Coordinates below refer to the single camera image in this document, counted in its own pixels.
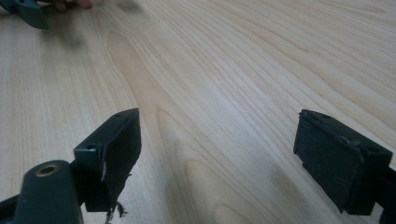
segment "finger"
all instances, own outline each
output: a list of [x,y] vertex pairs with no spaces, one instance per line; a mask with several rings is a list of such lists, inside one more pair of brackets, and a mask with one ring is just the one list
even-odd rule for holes
[[91,0],[75,0],[77,4],[79,4],[83,8],[91,8],[92,7],[92,2]]
[[58,11],[66,11],[66,1],[65,0],[53,0],[53,5]]

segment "hand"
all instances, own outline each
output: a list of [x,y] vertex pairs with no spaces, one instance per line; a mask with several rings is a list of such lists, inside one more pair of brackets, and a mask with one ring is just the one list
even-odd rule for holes
[[[66,11],[66,0],[38,0],[40,2],[52,3],[58,11]],[[92,7],[91,0],[74,0],[79,6],[88,9]]]

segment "wooden table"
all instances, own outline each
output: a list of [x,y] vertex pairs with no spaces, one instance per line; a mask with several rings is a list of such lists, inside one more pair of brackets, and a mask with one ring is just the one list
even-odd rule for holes
[[1,200],[29,169],[72,161],[109,116],[139,107],[142,155],[120,196],[129,213],[113,223],[377,223],[379,206],[340,214],[292,149],[306,108],[395,152],[394,1],[43,10],[48,31],[0,11]]

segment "black clamp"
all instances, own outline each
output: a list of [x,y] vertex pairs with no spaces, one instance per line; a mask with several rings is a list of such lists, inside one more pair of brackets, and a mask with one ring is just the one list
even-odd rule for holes
[[37,29],[49,29],[46,17],[35,0],[0,0],[0,7],[3,7],[11,15],[18,15]]
[[303,110],[294,153],[340,212],[370,216],[379,203],[384,208],[380,223],[396,223],[392,152],[336,119]]
[[112,116],[74,149],[72,163],[47,161],[27,172],[21,194],[0,203],[0,224],[81,224],[83,203],[112,215],[141,146],[139,110]]

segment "clamp jaw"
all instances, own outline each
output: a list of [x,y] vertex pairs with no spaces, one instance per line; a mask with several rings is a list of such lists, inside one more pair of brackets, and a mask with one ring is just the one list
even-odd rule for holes
[[28,171],[21,194],[0,203],[0,224],[82,224],[83,203],[111,217],[140,151],[138,109],[112,116],[74,149],[73,162]]
[[392,152],[318,112],[303,110],[294,153],[340,212],[370,216],[384,208],[380,223],[396,223],[396,172]]
[[0,6],[37,29],[49,29],[44,13],[35,0],[0,0]]

